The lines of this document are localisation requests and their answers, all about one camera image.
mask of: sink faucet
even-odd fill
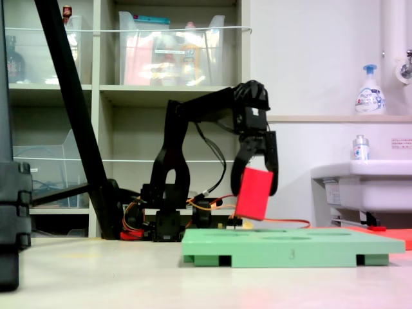
[[[400,69],[400,74],[404,79],[412,78],[412,50],[406,51],[407,64],[404,64]]]

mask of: white bottle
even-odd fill
[[[353,160],[369,160],[369,140],[363,135],[357,135],[353,140]]]
[[[366,71],[367,79],[360,89],[355,112],[357,115],[385,115],[385,96],[373,78],[373,70],[377,69],[377,67],[374,64],[369,64],[364,66],[363,69]]]

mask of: clear plastic container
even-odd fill
[[[81,29],[89,29],[86,20],[82,16],[71,16],[66,25],[71,53],[75,59],[80,82],[91,84],[93,34],[76,31]],[[6,38],[14,42],[14,46],[7,48],[10,82],[59,84],[43,31],[6,29]],[[23,59],[19,62],[23,62],[24,70],[17,77],[10,78],[10,70],[13,66],[10,56],[16,58],[15,54]]]
[[[13,153],[15,161],[30,164],[35,197],[86,182],[72,130],[62,145],[14,146]],[[84,193],[49,203],[44,207],[87,208],[89,196]]]
[[[139,32],[133,16],[119,12],[120,84],[222,86],[223,30]],[[215,16],[209,27],[222,27]]]

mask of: white sink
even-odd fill
[[[312,169],[328,203],[369,212],[412,212],[412,160],[352,160]]]

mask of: yellow object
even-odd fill
[[[194,44],[185,44],[180,48],[185,52],[183,56],[183,81],[186,86],[195,86],[199,78],[199,46]]]
[[[253,229],[253,223],[250,221],[243,221],[243,228],[245,230],[252,230]]]

